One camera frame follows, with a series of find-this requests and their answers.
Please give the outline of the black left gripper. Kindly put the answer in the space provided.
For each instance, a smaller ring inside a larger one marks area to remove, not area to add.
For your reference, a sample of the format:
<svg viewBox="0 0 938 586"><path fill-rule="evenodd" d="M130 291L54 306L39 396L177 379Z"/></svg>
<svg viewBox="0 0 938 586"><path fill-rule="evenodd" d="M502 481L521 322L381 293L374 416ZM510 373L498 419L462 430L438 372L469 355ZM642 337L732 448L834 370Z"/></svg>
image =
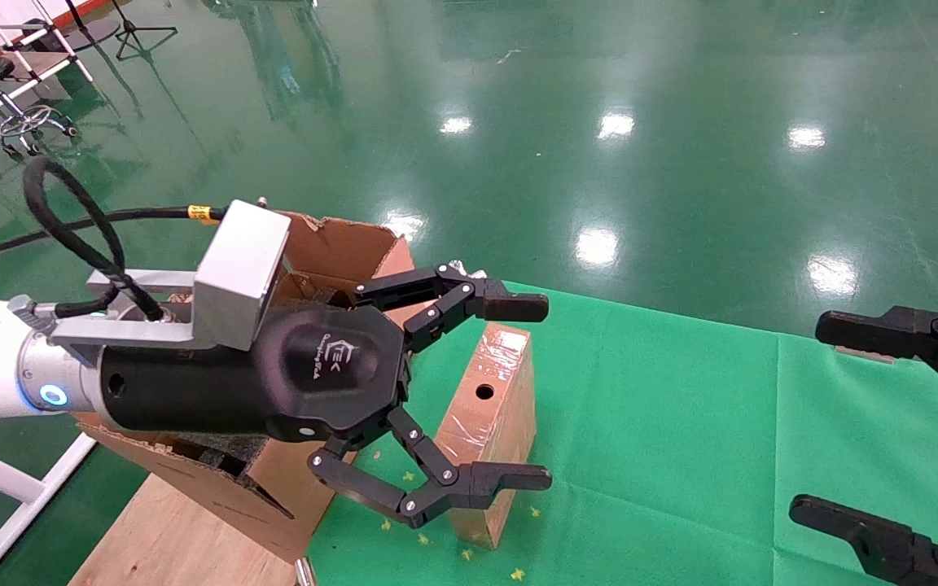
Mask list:
<svg viewBox="0 0 938 586"><path fill-rule="evenodd" d="M544 491L542 465L455 465L406 409L407 352L421 352L466 319L538 323L543 294L511 292L450 265L397 272L353 288L355 310L312 307L268 316L248 350L105 348L102 422L128 431L258 435L324 441L309 470L339 496L420 529L450 509L488 509L502 491ZM384 313L426 304L403 322ZM406 492L344 461L351 444L391 433L425 481Z"/></svg>

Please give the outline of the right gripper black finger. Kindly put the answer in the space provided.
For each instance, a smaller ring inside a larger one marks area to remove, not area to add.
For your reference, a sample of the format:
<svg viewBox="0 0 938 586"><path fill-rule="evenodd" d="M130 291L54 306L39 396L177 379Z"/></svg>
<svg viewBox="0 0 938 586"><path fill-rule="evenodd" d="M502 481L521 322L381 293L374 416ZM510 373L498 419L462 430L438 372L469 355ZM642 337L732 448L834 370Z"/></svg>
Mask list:
<svg viewBox="0 0 938 586"><path fill-rule="evenodd" d="M817 320L820 342L898 359L917 359L938 374L938 312L894 305L868 317L829 311Z"/></svg>
<svg viewBox="0 0 938 586"><path fill-rule="evenodd" d="M793 498L789 517L848 542L867 575L893 585L938 585L938 543L912 527L807 494Z"/></svg>

